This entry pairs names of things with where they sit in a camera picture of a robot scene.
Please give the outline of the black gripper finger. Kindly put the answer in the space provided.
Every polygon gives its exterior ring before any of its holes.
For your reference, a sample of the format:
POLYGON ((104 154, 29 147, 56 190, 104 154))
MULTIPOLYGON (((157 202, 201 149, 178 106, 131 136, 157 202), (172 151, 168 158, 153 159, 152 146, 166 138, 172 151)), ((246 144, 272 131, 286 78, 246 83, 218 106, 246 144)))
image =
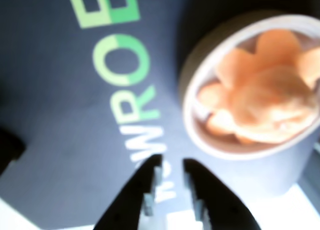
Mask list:
POLYGON ((162 155, 155 154, 143 162, 95 225, 95 230, 137 230, 141 215, 154 215, 156 188, 162 183, 162 160, 162 155))
POLYGON ((195 220, 204 230, 260 229, 245 204, 204 165, 184 159, 183 168, 195 220))

